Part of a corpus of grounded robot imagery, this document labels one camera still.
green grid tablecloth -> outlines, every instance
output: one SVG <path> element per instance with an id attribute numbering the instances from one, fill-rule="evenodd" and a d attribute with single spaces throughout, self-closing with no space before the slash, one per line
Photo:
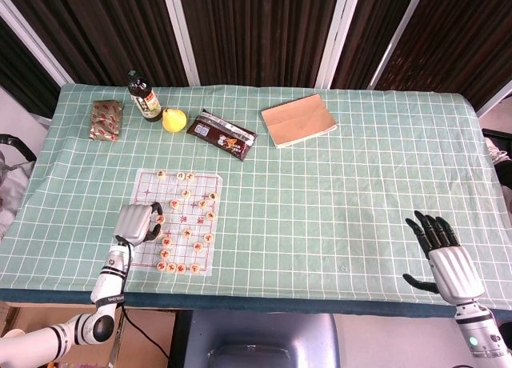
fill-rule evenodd
<path id="1" fill-rule="evenodd" d="M 206 86 L 156 89 L 192 120 L 207 108 L 258 132 L 240 162 L 149 123 L 125 88 L 67 85 L 0 245 L 0 288 L 91 290 L 137 169 L 223 178 L 210 277 L 134 271 L 129 291 L 442 303 L 412 290 L 430 269 L 404 218 L 440 214 L 484 277 L 482 303 L 512 308 L 512 236 L 478 120 L 455 94 Z M 338 129 L 277 150 L 261 110 L 318 92 Z M 91 102 L 124 103 L 121 139 L 88 139 Z"/>

food packet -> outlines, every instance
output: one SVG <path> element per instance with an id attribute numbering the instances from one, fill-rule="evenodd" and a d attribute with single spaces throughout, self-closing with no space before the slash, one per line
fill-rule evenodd
<path id="1" fill-rule="evenodd" d="M 119 138 L 122 119 L 122 102 L 98 100 L 93 102 L 89 138 L 115 141 Z"/>
<path id="2" fill-rule="evenodd" d="M 236 126 L 207 110 L 202 110 L 187 131 L 243 161 L 258 136 L 255 132 Z"/>

dark brown curtain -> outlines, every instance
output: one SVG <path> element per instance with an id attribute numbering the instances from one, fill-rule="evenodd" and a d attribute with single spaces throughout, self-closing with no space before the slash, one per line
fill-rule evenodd
<path id="1" fill-rule="evenodd" d="M 410 0 L 358 0 L 331 88 L 370 84 Z"/>
<path id="2" fill-rule="evenodd" d="M 165 0 L 12 0 L 76 82 L 187 86 Z"/>
<path id="3" fill-rule="evenodd" d="M 182 0 L 201 84 L 313 86 L 336 0 Z"/>
<path id="4" fill-rule="evenodd" d="M 377 84 L 457 92 L 477 110 L 512 79 L 512 0 L 421 0 Z"/>
<path id="5" fill-rule="evenodd" d="M 2 18 L 0 36 L 0 86 L 32 114 L 51 118 L 60 87 Z"/>

book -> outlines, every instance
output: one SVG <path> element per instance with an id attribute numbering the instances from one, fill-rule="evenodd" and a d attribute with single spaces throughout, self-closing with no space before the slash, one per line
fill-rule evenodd
<path id="1" fill-rule="evenodd" d="M 336 129 L 336 121 L 319 94 L 272 106 L 262 111 L 276 148 L 291 146 Z"/>

white robotic hand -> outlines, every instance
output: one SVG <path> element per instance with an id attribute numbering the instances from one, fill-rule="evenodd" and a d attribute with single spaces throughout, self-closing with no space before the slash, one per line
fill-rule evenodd
<path id="1" fill-rule="evenodd" d="M 419 226 L 406 219 L 429 261 L 435 282 L 420 282 L 409 274 L 404 279 L 413 287 L 440 294 L 457 306 L 455 321 L 470 352 L 481 368 L 512 368 L 512 356 L 499 333 L 494 316 L 476 299 L 485 293 L 482 280 L 467 250 L 460 245 L 451 225 L 443 218 L 433 218 L 415 211 Z"/>
<path id="2" fill-rule="evenodd" d="M 157 224 L 149 231 L 150 216 L 162 207 L 129 205 L 119 212 L 114 228 L 116 245 L 112 246 L 98 280 L 90 295 L 96 305 L 93 314 L 80 314 L 64 324 L 49 326 L 16 338 L 0 338 L 2 368 L 33 368 L 66 354 L 72 345 L 99 344 L 114 332 L 114 316 L 124 303 L 124 287 L 129 272 L 133 248 L 153 240 L 160 232 Z"/>

